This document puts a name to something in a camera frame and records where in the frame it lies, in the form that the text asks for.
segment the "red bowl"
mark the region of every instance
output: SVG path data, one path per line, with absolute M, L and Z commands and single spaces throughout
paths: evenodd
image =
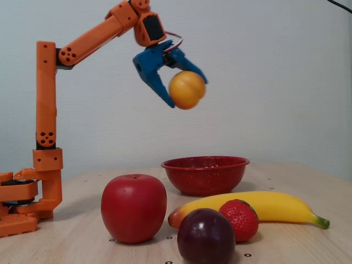
M 250 161 L 241 157 L 203 156 L 161 163 L 170 182 L 182 193 L 210 196 L 230 193 L 242 180 Z

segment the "toy fruit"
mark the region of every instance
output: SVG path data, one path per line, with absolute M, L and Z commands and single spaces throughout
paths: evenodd
M 193 71 L 181 71 L 170 81 L 169 94 L 178 108 L 191 109 L 204 97 L 204 79 Z
M 259 228 L 258 216 L 245 201 L 228 201 L 220 207 L 219 212 L 230 221 L 236 234 L 236 242 L 246 242 L 257 233 Z
M 226 264 L 235 250 L 235 234 L 221 213 L 207 208 L 192 211 L 177 236 L 181 256 L 192 264 Z
M 240 199 L 249 203 L 260 221 L 312 223 L 327 229 L 330 221 L 315 215 L 302 200 L 282 192 L 248 191 L 204 197 L 176 208 L 168 217 L 169 225 L 178 228 L 182 219 L 197 208 L 219 211 L 229 200 Z
M 117 241 L 137 244 L 154 237 L 166 215 L 164 185 L 150 175 L 121 175 L 105 187 L 101 215 Z

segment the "plum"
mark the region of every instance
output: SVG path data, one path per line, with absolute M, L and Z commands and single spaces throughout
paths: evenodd
M 234 255 L 235 233 L 224 215 L 201 208 L 181 222 L 177 236 L 181 256 L 193 264 L 226 264 Z

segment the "yellow banana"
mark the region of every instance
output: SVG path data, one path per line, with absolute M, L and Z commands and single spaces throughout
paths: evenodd
M 312 223 L 327 229 L 330 221 L 315 215 L 302 200 L 275 191 L 248 191 L 219 194 L 204 197 L 176 208 L 168 217 L 171 227 L 179 228 L 183 218 L 198 208 L 210 208 L 219 211 L 229 200 L 243 200 L 250 204 L 261 222 Z

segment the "wooden table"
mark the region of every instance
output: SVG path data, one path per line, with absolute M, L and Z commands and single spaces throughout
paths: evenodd
M 64 181 L 64 199 L 53 220 L 41 222 L 34 233 L 0 239 L 0 263 L 185 263 L 177 248 L 177 230 L 167 221 L 147 243 L 126 246 L 110 241 L 100 214 L 101 194 L 112 178 L 130 173 L 154 175 L 165 184 L 166 217 L 175 207 L 196 199 L 181 195 L 162 168 L 82 173 Z M 234 191 L 253 190 L 295 195 L 329 219 L 331 227 L 322 230 L 312 225 L 261 223 L 250 243 L 236 246 L 231 263 L 352 263 L 352 183 L 300 164 L 250 164 Z

